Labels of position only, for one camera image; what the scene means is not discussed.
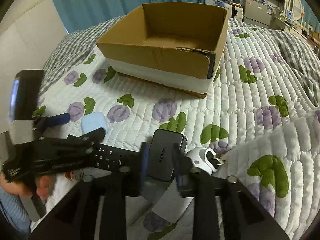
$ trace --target open cardboard box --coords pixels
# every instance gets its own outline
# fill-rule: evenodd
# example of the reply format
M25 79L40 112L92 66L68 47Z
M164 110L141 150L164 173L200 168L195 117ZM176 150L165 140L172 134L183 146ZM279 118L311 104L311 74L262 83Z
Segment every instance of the open cardboard box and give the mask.
M222 7L147 3L114 24L97 45L116 71L203 98L219 66L227 27Z

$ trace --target gray checkered fabric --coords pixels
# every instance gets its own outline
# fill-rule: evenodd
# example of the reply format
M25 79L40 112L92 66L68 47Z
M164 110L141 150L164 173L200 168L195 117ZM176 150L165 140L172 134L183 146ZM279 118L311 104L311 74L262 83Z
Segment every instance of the gray checkered fabric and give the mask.
M84 61L94 48L97 39L120 18L117 17L87 30L66 35L44 66L45 77L40 95L46 92L73 66ZM229 25L231 27L255 27L268 33L284 60L292 68L311 102L315 106L319 106L320 60L305 41L290 33L261 28L235 19L230 19Z
M230 26L255 27L262 32L268 33L277 45L278 51L281 53L282 57L298 78L310 101L314 106L319 106L320 60L305 41L284 31L269 30L239 22L235 19L230 19L229 23Z

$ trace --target white quilt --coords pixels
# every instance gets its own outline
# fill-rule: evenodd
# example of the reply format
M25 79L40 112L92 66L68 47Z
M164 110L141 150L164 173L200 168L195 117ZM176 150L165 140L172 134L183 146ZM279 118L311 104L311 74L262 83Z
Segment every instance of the white quilt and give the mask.
M217 78L204 99L120 76L95 47L41 96L40 106L46 106L48 116L71 114L72 121L60 132L51 131L59 137L80 136L84 114L100 111L108 121L107 145L138 151L161 126L186 135L186 151L210 146L224 153L232 148L218 175L238 176L289 237L298 239L319 209L320 132L314 106L275 47L256 28L229 27ZM284 170L251 167L264 155L276 156L272 160ZM48 210L72 186L65 180L59 177ZM65 190L59 189L63 183ZM129 239L185 239L191 234L190 208L173 225L147 212L128 228Z

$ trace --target blue square object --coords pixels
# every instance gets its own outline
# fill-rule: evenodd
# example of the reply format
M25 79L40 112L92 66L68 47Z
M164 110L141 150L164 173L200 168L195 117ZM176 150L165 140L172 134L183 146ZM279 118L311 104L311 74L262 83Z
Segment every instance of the blue square object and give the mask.
M91 114L87 114L81 119L81 129L82 133L89 133L98 128L103 128L108 133L107 120L103 113L101 112L93 112Z

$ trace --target white appliance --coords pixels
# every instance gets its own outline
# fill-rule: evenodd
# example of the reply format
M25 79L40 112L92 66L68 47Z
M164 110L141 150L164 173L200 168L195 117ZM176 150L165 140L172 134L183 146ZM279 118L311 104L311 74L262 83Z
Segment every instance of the white appliance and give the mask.
M228 9L228 17L234 18L242 22L243 19L243 8L240 4L228 4L228 3L220 3L219 6Z

